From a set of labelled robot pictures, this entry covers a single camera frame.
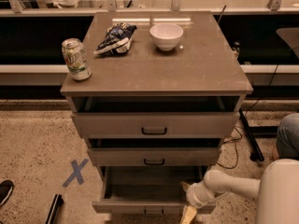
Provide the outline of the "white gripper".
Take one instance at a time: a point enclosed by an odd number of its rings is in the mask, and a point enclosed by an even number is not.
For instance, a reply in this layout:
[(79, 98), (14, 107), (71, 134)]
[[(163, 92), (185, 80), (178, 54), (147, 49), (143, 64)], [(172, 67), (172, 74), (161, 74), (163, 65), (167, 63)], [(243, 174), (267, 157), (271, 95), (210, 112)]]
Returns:
[(181, 181), (180, 185), (183, 190), (186, 191), (186, 199), (188, 204), (190, 204), (184, 206), (180, 224), (191, 224), (197, 215), (197, 209), (212, 202), (215, 198), (215, 193), (207, 188), (204, 181), (193, 183), (191, 185)]

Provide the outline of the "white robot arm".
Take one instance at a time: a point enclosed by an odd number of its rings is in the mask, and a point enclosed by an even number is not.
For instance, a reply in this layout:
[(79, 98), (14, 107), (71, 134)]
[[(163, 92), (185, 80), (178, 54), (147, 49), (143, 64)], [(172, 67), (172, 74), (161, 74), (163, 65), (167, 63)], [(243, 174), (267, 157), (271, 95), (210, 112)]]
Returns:
[(197, 211), (227, 193), (257, 204), (255, 224), (299, 224), (299, 161), (272, 162), (260, 179), (241, 178), (212, 169), (204, 179), (191, 185), (182, 182), (186, 192), (180, 224), (190, 224)]

